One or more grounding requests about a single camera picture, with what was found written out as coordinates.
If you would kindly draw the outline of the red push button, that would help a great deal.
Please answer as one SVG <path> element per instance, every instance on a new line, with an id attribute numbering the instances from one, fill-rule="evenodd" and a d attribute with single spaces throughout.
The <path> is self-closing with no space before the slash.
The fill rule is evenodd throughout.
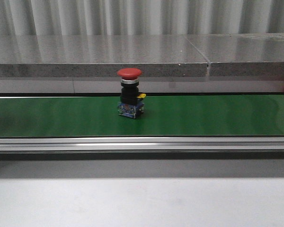
<path id="1" fill-rule="evenodd" d="M 139 76 L 142 71 L 137 68 L 124 68 L 117 72 L 121 77 L 121 95 L 118 104 L 118 114 L 120 116 L 136 119 L 144 112 L 143 100 L 145 93 L 139 92 Z"/>

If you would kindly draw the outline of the grey stone slab left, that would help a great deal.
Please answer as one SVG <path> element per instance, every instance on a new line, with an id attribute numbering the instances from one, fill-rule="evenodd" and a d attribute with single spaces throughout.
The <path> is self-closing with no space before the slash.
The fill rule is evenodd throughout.
<path id="1" fill-rule="evenodd" d="M 0 77 L 204 77 L 207 61 L 182 35 L 0 35 Z"/>

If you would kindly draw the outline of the grey stone slab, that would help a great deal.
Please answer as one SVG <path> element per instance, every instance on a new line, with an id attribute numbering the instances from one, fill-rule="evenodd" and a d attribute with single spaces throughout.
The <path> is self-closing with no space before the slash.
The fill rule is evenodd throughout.
<path id="1" fill-rule="evenodd" d="M 0 77 L 204 77 L 207 61 L 182 35 L 0 35 Z"/>
<path id="2" fill-rule="evenodd" d="M 284 33 L 187 35 L 211 79 L 284 80 Z"/>

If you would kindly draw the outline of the green conveyor belt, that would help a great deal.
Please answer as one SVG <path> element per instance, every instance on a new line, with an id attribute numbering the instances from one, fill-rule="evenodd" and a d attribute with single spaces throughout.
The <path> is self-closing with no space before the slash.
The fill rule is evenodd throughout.
<path id="1" fill-rule="evenodd" d="M 0 98 L 0 137 L 284 136 L 284 95 L 148 96 L 137 119 L 119 97 Z"/>

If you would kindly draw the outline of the grey stone slab right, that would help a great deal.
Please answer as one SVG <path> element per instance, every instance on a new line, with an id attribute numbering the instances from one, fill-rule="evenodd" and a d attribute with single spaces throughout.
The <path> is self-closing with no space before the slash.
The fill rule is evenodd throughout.
<path id="1" fill-rule="evenodd" d="M 284 33 L 187 35 L 211 79 L 284 80 Z"/>

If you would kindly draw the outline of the grey corrugated curtain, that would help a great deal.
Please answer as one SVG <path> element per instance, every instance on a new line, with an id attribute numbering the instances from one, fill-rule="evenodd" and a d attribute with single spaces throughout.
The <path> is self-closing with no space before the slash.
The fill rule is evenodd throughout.
<path id="1" fill-rule="evenodd" d="M 0 35 L 284 33 L 284 0 L 0 0 Z"/>

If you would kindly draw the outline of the aluminium conveyor side rail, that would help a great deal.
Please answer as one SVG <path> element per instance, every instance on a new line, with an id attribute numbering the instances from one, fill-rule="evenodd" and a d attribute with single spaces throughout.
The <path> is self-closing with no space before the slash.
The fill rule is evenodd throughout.
<path id="1" fill-rule="evenodd" d="M 284 136 L 0 138 L 0 160 L 274 158 Z"/>

